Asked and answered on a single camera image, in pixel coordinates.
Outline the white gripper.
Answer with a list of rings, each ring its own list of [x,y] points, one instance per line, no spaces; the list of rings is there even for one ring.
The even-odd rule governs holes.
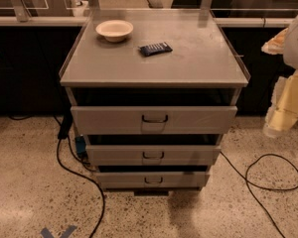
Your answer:
[[[282,55],[288,29],[280,31],[266,42],[261,50],[269,55]],[[288,78],[280,76],[275,83],[263,133],[269,138],[278,138],[290,130],[298,120],[298,70]]]

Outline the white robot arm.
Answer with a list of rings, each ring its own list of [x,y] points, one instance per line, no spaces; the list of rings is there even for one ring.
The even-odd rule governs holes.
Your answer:
[[[285,78],[280,76],[273,88],[271,106],[268,108],[263,133],[277,138],[290,130],[298,120],[298,15],[292,23],[266,42],[261,50],[270,55],[283,55],[285,64],[295,72]]]

